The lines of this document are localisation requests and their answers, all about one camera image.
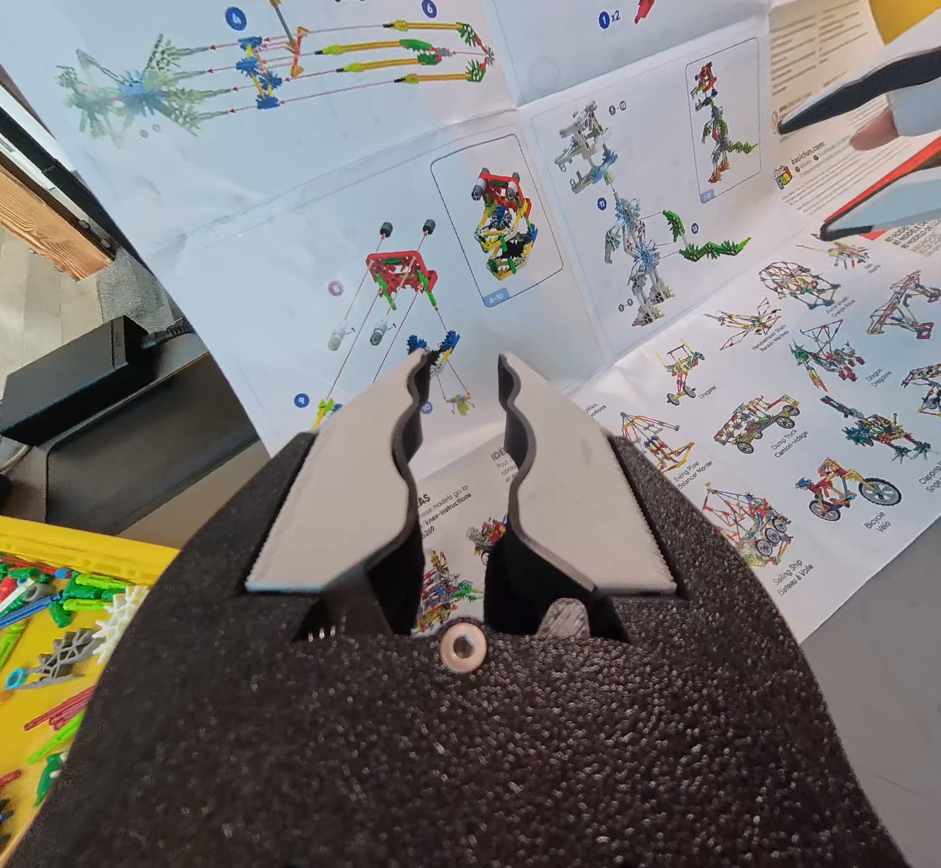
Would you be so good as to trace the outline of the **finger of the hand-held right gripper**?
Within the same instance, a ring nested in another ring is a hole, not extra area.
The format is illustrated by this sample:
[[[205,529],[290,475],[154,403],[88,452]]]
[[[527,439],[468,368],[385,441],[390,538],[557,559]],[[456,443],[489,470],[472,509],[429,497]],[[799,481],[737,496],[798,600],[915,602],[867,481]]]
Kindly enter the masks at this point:
[[[916,136],[940,127],[940,11],[905,31],[858,75],[830,86],[782,118],[788,134],[850,113],[875,98],[888,98],[900,136]]]
[[[819,228],[819,238],[835,241],[940,216],[940,138],[845,204]]]

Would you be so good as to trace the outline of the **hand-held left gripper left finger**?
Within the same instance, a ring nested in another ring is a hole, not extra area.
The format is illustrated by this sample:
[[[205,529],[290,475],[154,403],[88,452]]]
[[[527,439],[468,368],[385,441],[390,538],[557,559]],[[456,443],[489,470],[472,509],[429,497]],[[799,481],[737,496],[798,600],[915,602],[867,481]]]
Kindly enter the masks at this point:
[[[410,354],[317,430],[248,592],[314,594],[328,627],[412,630],[424,554],[409,462],[421,446],[431,359]]]

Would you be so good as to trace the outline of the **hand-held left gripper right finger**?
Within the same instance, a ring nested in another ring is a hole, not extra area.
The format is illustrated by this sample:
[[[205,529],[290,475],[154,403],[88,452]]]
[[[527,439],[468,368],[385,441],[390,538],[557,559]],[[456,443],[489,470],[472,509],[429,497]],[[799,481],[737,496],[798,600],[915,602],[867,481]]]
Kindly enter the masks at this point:
[[[612,438],[513,355],[498,360],[503,446],[517,464],[505,533],[488,555],[486,621],[541,623],[561,599],[614,623],[614,599],[676,581]]]

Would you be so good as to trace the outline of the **printed instruction sheet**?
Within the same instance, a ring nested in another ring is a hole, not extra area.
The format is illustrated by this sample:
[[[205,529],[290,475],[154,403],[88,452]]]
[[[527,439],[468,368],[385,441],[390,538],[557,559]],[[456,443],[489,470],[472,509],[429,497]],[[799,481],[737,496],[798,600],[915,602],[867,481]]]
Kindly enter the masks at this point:
[[[412,352],[413,630],[483,615],[497,359],[628,438],[806,638],[939,517],[939,223],[821,220],[931,136],[780,136],[868,0],[2,0],[2,64],[274,452]]]

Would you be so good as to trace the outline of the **grey desk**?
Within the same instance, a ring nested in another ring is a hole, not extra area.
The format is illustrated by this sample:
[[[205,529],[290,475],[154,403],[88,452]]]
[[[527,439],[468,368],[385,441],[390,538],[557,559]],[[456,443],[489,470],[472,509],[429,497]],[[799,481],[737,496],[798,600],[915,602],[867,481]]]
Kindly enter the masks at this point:
[[[9,866],[939,866],[939,528],[806,652],[612,437],[675,595],[347,631],[246,590],[314,435],[152,588]]]

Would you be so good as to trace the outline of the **wood top office desk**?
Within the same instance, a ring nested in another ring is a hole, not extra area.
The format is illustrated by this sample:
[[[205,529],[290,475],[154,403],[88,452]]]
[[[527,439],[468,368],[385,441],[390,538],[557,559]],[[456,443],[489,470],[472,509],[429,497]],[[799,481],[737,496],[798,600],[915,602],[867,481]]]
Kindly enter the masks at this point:
[[[114,261],[87,224],[1,155],[1,224],[70,278],[80,281]]]

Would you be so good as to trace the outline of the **black power adapter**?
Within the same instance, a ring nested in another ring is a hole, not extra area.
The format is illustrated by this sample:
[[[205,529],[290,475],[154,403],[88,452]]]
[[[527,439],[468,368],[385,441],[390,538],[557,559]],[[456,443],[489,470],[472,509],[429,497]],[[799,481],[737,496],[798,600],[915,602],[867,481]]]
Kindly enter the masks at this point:
[[[148,333],[122,316],[17,369],[6,379],[2,436],[35,447],[77,426],[150,384],[158,348],[193,332],[185,319]]]

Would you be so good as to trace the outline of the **pile of toy pieces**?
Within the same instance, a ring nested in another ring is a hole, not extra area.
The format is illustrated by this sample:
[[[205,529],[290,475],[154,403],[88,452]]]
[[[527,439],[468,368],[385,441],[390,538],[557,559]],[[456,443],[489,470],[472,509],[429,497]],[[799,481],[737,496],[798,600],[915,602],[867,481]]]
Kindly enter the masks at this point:
[[[49,796],[149,586],[2,565],[2,844]]]

